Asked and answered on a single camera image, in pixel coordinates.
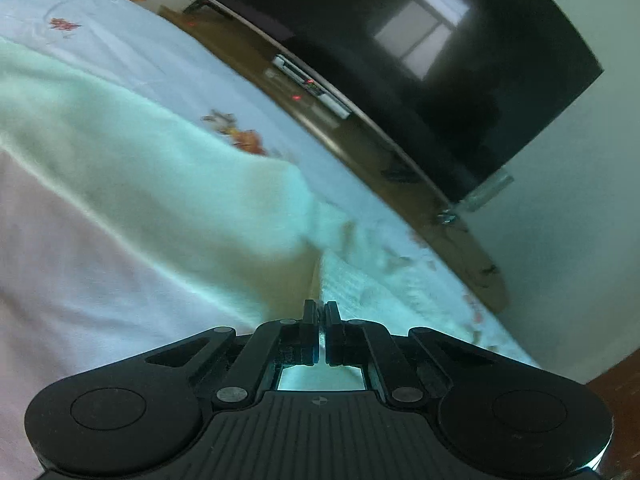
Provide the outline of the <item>white knit sweater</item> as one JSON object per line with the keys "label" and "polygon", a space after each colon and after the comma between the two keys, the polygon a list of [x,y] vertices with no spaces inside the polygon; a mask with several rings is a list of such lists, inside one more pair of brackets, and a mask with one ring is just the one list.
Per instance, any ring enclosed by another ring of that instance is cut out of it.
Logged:
{"label": "white knit sweater", "polygon": [[1,45],[1,391],[207,330],[294,318],[308,298],[464,341],[402,256],[299,169],[242,153],[142,96]]}

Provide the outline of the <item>floral white bed sheet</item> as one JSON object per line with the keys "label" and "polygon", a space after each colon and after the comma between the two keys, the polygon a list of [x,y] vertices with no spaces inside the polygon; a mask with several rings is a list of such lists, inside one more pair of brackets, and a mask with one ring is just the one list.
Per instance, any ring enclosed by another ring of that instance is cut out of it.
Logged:
{"label": "floral white bed sheet", "polygon": [[[134,92],[242,153],[296,166],[314,194],[352,214],[402,256],[424,262],[428,291],[435,304],[472,332],[467,342],[527,360],[404,220],[262,92],[168,21],[127,0],[2,0],[3,41]],[[23,426],[35,394],[21,400],[1,391],[3,478],[31,479],[40,473]]]}

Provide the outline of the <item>wooden TV stand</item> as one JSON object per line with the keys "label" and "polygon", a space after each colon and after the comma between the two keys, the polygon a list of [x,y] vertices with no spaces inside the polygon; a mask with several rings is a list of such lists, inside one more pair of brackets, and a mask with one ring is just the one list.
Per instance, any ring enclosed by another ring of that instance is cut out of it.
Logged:
{"label": "wooden TV stand", "polygon": [[232,70],[304,127],[370,190],[399,214],[416,237],[495,313],[508,305],[498,266],[480,248],[463,220],[440,226],[436,214],[452,205],[382,133],[352,113],[341,119],[272,64],[292,55],[213,0],[130,0],[193,36]]}

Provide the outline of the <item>large curved black television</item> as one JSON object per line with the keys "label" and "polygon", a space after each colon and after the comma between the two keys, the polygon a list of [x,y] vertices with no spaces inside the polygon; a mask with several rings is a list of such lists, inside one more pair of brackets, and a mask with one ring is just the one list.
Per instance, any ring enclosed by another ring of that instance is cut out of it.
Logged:
{"label": "large curved black television", "polygon": [[453,203],[602,72],[553,0],[213,1],[341,93]]}

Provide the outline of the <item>glass table lamp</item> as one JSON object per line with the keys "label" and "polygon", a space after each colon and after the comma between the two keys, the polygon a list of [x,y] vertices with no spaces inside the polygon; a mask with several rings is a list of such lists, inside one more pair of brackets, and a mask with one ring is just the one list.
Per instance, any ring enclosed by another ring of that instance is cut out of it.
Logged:
{"label": "glass table lamp", "polygon": [[442,209],[436,214],[435,220],[440,226],[449,226],[459,220],[460,212],[474,212],[483,208],[487,203],[497,197],[509,185],[514,182],[512,177],[504,168],[496,171],[480,186],[469,192],[465,198],[452,206]]}

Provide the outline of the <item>silver set-top box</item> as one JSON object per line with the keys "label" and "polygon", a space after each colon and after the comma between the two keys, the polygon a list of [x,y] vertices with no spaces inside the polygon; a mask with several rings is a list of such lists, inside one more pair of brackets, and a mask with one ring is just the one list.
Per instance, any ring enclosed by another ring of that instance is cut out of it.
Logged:
{"label": "silver set-top box", "polygon": [[337,117],[347,119],[352,114],[352,109],[347,104],[282,54],[277,54],[272,59],[272,64],[325,107],[332,110]]}

